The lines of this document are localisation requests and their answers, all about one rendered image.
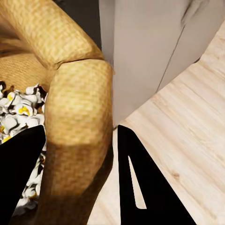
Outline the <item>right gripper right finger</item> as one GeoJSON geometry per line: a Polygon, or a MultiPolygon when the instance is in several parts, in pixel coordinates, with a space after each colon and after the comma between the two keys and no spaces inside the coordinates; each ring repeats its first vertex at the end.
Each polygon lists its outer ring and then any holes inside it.
{"type": "Polygon", "coordinates": [[[118,125],[121,225],[197,225],[135,132],[118,125]],[[147,209],[138,209],[130,156],[147,209]]]}

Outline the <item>popcorn bag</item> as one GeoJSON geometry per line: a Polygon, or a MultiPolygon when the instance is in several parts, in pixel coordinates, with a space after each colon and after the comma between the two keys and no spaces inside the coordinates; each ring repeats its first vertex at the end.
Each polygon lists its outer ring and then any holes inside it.
{"type": "Polygon", "coordinates": [[[39,84],[46,138],[39,201],[8,225],[87,225],[113,169],[113,69],[53,0],[0,0],[3,98],[39,84]]]}

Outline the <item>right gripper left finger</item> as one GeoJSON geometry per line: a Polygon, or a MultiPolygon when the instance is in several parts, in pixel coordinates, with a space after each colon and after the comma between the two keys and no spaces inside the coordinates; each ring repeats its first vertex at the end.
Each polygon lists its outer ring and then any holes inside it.
{"type": "Polygon", "coordinates": [[[45,143],[42,124],[0,143],[0,225],[8,225],[45,143]]]}

